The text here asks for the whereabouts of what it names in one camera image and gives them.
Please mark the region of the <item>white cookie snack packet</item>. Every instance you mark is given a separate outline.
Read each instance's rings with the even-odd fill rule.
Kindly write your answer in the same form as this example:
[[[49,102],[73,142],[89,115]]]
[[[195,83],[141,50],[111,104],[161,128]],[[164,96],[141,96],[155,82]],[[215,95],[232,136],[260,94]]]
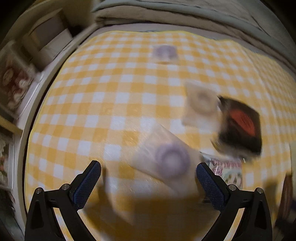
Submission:
[[[220,176],[227,185],[243,187],[242,163],[225,157],[217,157],[201,153],[203,161],[209,166],[215,175]]]

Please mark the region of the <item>black red mooncake packet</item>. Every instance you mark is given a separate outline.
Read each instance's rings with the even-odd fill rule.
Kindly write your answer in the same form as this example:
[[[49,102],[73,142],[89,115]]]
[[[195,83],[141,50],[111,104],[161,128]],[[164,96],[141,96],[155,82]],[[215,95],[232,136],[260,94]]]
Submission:
[[[212,142],[215,149],[234,157],[259,157],[262,151],[260,114],[243,102],[224,96],[218,98],[222,116],[217,138]]]

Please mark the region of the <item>pink donut pastry packet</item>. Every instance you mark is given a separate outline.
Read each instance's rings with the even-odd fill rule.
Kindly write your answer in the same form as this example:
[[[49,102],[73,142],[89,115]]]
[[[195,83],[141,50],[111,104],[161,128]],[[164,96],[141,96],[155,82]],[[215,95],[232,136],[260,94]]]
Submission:
[[[203,196],[196,177],[201,153],[191,148],[160,124],[134,152],[129,164],[132,168],[162,181],[180,197]]]

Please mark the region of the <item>red patterned box on shelf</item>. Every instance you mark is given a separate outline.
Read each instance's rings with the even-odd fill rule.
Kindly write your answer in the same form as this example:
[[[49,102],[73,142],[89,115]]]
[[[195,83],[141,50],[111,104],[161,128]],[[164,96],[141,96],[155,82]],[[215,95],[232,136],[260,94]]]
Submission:
[[[24,61],[15,51],[1,50],[1,108],[12,117],[36,79],[35,66]]]

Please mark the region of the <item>yellow white checkered cloth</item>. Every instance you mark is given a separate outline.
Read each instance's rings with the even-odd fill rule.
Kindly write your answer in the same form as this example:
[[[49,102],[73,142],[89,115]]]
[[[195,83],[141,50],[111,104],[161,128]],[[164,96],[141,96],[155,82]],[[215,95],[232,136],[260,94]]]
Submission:
[[[176,46],[178,63],[155,63],[154,45]],[[201,240],[217,211],[197,196],[179,199],[127,163],[155,123],[215,154],[212,133],[182,125],[188,80],[259,112],[262,154],[243,165],[243,187],[263,188],[275,219],[291,170],[295,80],[276,61],[236,42],[183,31],[103,33],[67,59],[30,133],[26,204],[36,188],[57,189],[97,160],[106,173],[79,211],[97,240]]]

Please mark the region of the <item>white box on shelf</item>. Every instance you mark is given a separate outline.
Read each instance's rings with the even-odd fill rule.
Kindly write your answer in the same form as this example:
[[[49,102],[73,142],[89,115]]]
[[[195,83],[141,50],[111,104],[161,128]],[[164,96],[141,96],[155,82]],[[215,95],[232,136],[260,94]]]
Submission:
[[[63,30],[41,49],[41,56],[46,62],[52,62],[72,40],[69,30]]]

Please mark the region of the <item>wooden bedside shelf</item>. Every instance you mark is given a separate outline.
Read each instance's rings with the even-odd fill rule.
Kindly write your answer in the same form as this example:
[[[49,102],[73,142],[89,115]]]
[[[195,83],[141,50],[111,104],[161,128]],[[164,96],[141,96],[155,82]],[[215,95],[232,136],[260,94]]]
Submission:
[[[1,1],[1,189],[14,192],[17,125],[44,70],[96,29],[95,1]]]

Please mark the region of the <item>small purple pastry packet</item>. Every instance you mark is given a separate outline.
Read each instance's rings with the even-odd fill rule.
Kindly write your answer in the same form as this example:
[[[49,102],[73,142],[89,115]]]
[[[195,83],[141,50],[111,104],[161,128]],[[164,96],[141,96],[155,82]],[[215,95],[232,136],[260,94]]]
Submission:
[[[173,45],[154,45],[152,60],[161,64],[177,64],[179,60],[177,47]]]

